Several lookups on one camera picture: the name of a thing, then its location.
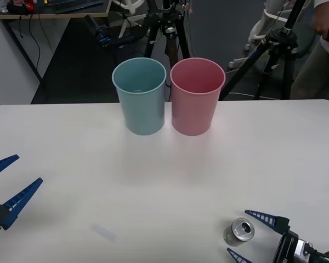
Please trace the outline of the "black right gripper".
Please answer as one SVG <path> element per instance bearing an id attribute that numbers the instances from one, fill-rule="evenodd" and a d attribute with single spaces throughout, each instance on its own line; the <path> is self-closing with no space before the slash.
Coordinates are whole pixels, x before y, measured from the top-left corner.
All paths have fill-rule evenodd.
<path id="1" fill-rule="evenodd" d="M 299 236 L 289 230 L 290 226 L 288 224 L 290 220 L 282 216 L 275 216 L 254 210 L 245 210 L 245 213 L 282 235 L 274 255 L 273 263 L 294 263 L 294 253 Z M 252 261 L 232 249 L 227 248 L 226 250 L 236 263 L 252 263 Z"/>

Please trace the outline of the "person's hand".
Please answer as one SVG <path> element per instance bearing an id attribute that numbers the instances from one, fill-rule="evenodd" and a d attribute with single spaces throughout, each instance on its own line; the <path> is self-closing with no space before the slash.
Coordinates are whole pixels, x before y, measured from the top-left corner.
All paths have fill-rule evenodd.
<path id="1" fill-rule="evenodd" d="M 314 13 L 313 29 L 318 35 L 326 36 L 329 31 L 329 13 Z"/>

